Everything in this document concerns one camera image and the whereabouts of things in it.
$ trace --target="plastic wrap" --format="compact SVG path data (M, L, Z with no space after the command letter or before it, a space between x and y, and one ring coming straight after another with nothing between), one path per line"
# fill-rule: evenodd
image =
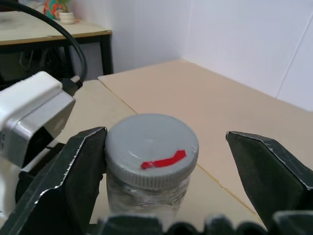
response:
M175 220L189 182L190 177L173 188L149 190L128 185L108 173L107 190L111 212L154 214L167 229Z

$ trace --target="table leg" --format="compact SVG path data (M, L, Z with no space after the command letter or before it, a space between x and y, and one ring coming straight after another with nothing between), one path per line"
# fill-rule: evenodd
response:
M100 50L101 50L103 75L112 74L113 63L112 63L112 52L111 52L111 35L101 36Z
M63 47L64 48L64 53L65 53L65 58L67 60L67 67L68 67L68 72L70 77L75 76L75 72L74 72L74 68L73 68L73 64L72 64L72 57L70 55L70 51L69 51L69 47Z

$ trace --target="black table frame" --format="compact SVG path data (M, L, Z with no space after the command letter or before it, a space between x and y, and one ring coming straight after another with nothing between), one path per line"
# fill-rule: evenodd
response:
M101 59L102 59L102 70L103 75L108 75L113 73L113 63L112 63L112 51L111 51L111 34L105 35L96 35L96 36L87 36L75 38L79 44L87 44L87 43L99 43L100 51L101 51ZM60 40L51 40L51 41L43 41L43 42L31 42L31 43L20 43L20 44L11 44L11 45L0 45L0 54L5 53L16 53L22 51L30 51L36 49L46 49L51 47L63 47L67 66L74 76L74 69L71 60L71 55L69 52L69 46L71 44L67 39Z

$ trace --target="white wall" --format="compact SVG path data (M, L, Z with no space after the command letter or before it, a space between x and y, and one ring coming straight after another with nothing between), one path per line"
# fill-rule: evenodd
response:
M74 9L113 30L115 72L185 58L313 111L313 0L75 0ZM90 78L102 74L98 50L85 46Z

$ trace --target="potted plant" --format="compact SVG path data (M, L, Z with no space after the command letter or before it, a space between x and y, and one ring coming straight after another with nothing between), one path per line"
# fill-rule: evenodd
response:
M67 4L70 0L59 0L59 4L62 6L62 12L59 13L60 20L64 24L74 24L75 17L73 12L69 12Z

